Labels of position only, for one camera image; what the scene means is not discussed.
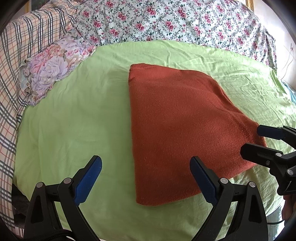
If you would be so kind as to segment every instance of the wrinkled green fabric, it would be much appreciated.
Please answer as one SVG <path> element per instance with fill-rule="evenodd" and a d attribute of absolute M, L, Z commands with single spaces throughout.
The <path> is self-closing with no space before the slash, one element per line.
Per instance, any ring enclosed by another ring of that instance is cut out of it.
<path fill-rule="evenodd" d="M 250 58 L 175 41 L 102 46 L 57 82 L 37 106 L 26 108 L 18 133 L 14 183 L 30 198 L 37 182 L 60 183 L 99 155 L 103 169 L 80 205 L 98 237 L 191 240 L 212 208 L 201 194 L 156 207 L 136 203 L 128 92 L 129 68 L 135 63 L 202 71 L 217 80 L 252 120 L 296 127 L 295 105 L 288 101 L 275 72 Z M 291 151 L 282 141 L 268 139 L 267 144 Z M 258 185 L 269 215 L 282 200 L 275 178 L 267 168 L 255 166 L 231 179 L 240 184 L 250 180 Z M 67 227 L 61 207 L 57 208 Z M 219 238 L 226 234 L 233 213 L 234 205 Z"/>

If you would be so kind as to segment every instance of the black object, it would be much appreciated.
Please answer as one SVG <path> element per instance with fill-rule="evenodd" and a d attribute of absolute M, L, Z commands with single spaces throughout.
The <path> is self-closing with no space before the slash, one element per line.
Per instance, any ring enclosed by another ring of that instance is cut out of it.
<path fill-rule="evenodd" d="M 213 205 L 203 226 L 192 241 L 215 241 L 232 202 L 238 202 L 234 217 L 223 241 L 267 241 L 268 229 L 263 203 L 253 182 L 232 184 L 219 179 L 197 157 L 190 160 L 190 170 L 207 202 Z"/>
<path fill-rule="evenodd" d="M 257 128 L 257 134 L 276 140 L 282 140 L 294 149 L 296 148 L 296 129 L 294 128 L 287 126 L 276 128 L 260 125 Z M 240 153 L 243 159 L 270 168 L 270 174 L 275 176 L 279 184 L 277 189 L 279 195 L 296 193 L 296 151 L 283 154 L 283 152 L 275 149 L 246 143 L 241 147 Z M 275 241 L 295 240 L 296 212 L 292 214 L 285 224 L 285 228 Z"/>
<path fill-rule="evenodd" d="M 102 160 L 93 156 L 88 164 L 77 171 L 73 178 L 60 184 L 46 186 L 37 183 L 25 221 L 24 241 L 99 241 L 83 214 L 79 204 L 84 202 L 102 169 Z M 72 231 L 61 226 L 54 202 L 60 202 Z M 0 218 L 0 240 L 20 241 Z"/>

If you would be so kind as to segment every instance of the folded red garment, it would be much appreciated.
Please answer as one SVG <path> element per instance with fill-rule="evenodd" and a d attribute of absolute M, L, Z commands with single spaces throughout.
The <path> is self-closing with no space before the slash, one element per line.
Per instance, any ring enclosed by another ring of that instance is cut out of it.
<path fill-rule="evenodd" d="M 200 193 L 189 169 L 193 156 L 229 179 L 254 166 L 240 156 L 244 143 L 266 146 L 258 124 L 202 72 L 135 64 L 128 84 L 137 203 Z"/>

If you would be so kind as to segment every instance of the human hand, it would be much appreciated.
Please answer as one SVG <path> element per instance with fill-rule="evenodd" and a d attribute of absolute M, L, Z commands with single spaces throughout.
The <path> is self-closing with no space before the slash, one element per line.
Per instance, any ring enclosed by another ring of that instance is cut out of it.
<path fill-rule="evenodd" d="M 284 196 L 285 205 L 281 212 L 283 220 L 287 221 L 296 210 L 296 194 Z"/>

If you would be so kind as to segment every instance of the plaid fabric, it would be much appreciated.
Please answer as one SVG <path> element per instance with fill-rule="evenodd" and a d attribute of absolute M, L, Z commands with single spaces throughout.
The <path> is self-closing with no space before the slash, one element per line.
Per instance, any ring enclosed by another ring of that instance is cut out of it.
<path fill-rule="evenodd" d="M 78 5 L 72 0 L 52 0 L 40 10 L 10 22 L 1 35 L 0 217 L 19 236 L 23 232 L 14 225 L 11 205 L 17 129 L 27 106 L 27 96 L 20 90 L 19 66 L 65 35 L 73 25 Z"/>

